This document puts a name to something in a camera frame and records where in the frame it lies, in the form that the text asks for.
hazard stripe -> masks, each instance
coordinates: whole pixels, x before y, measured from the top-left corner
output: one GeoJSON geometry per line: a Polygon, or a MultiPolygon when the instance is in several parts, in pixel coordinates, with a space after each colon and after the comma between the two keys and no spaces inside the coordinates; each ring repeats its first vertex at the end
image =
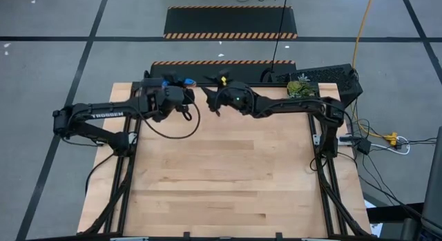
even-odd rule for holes
{"type": "Polygon", "coordinates": [[[268,32],[249,32],[249,33],[166,33],[165,39],[296,39],[296,33],[268,33],[268,32]]]}
{"type": "Polygon", "coordinates": [[[284,8],[284,6],[171,6],[169,9],[209,9],[209,8],[284,8]]]}
{"type": "MultiPolygon", "coordinates": [[[[212,64],[271,64],[272,60],[228,60],[228,61],[154,61],[153,66],[159,65],[212,65],[212,64]]],[[[295,64],[292,60],[275,60],[275,64],[295,64]]]]}

wooden tabletop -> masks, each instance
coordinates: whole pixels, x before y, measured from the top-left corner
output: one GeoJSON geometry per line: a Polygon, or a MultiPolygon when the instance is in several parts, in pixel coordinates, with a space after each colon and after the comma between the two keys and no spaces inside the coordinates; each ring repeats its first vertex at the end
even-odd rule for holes
{"type": "MultiPolygon", "coordinates": [[[[319,88],[321,96],[339,98],[335,84],[319,88]]],[[[110,100],[128,99],[130,89],[131,84],[114,84],[110,100]]],[[[285,88],[254,90],[272,98],[287,96],[285,88]]],[[[318,177],[309,168],[314,153],[307,115],[254,119],[222,107],[218,117],[209,111],[200,88],[194,91],[201,124],[190,138],[164,139],[142,125],[124,235],[180,237],[190,231],[193,237],[274,238],[276,232],[285,238],[327,237],[318,177]]],[[[191,122],[180,113],[159,124],[149,122],[161,133],[186,135],[197,119],[192,106],[190,112],[191,122]]],[[[123,124],[124,118],[106,119],[104,128],[117,132],[123,124]]],[[[345,133],[343,125],[338,134],[345,133]]],[[[349,147],[339,151],[353,156],[349,147]]],[[[109,147],[98,148],[95,164],[110,153],[109,147]]],[[[79,231],[87,229],[106,206],[116,161],[108,161],[91,177],[79,231]]],[[[343,204],[370,232],[353,161],[339,155],[334,164],[343,204]]],[[[339,233],[336,210],[331,209],[334,231],[339,233]]]]}

green object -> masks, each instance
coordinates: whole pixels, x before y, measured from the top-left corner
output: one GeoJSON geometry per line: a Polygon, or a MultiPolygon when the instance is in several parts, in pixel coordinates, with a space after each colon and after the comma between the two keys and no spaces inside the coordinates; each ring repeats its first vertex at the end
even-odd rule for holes
{"type": "Polygon", "coordinates": [[[310,86],[309,79],[302,74],[298,81],[287,84],[287,93],[290,98],[311,97],[315,95],[315,88],[310,86]]]}

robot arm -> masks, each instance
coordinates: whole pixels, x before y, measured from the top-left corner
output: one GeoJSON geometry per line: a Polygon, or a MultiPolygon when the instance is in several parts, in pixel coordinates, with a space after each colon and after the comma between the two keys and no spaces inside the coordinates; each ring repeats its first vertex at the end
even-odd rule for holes
{"type": "Polygon", "coordinates": [[[187,105],[193,102],[195,95],[187,86],[192,85],[194,82],[187,79],[148,78],[142,82],[142,87],[146,90],[142,90],[139,96],[125,102],[66,106],[52,113],[54,134],[66,139],[79,135],[95,143],[109,144],[118,155],[128,155],[127,152],[131,151],[128,133],[112,133],[88,124],[86,121],[129,116],[133,119],[151,118],[160,122],[166,119],[174,109],[183,113],[184,117],[189,120],[191,116],[187,105]]]}
{"type": "Polygon", "coordinates": [[[331,97],[306,97],[300,99],[270,99],[254,92],[248,85],[231,81],[227,74],[208,78],[218,85],[218,90],[202,88],[207,96],[209,109],[216,112],[221,106],[230,106],[243,115],[254,118],[269,117],[276,113],[311,113],[325,126],[318,146],[325,157],[336,157],[338,140],[336,132],[344,122],[344,106],[331,97]]]}

white cable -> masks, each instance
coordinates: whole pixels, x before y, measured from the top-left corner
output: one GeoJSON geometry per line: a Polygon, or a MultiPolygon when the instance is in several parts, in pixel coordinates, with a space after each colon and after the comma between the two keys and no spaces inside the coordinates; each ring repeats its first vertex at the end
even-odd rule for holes
{"type": "Polygon", "coordinates": [[[400,141],[400,139],[405,140],[405,143],[407,144],[407,152],[404,152],[404,153],[402,153],[402,152],[398,152],[398,151],[395,151],[395,150],[392,149],[392,148],[388,148],[388,147],[385,147],[385,146],[382,146],[382,145],[379,145],[379,144],[372,144],[372,146],[379,147],[379,148],[384,148],[384,149],[386,149],[386,150],[388,150],[388,151],[391,151],[391,152],[396,153],[396,154],[399,154],[399,155],[408,155],[408,153],[410,152],[410,149],[411,149],[410,144],[408,144],[408,140],[407,140],[405,137],[402,137],[402,136],[398,136],[396,139],[397,139],[398,141],[400,141]]]}

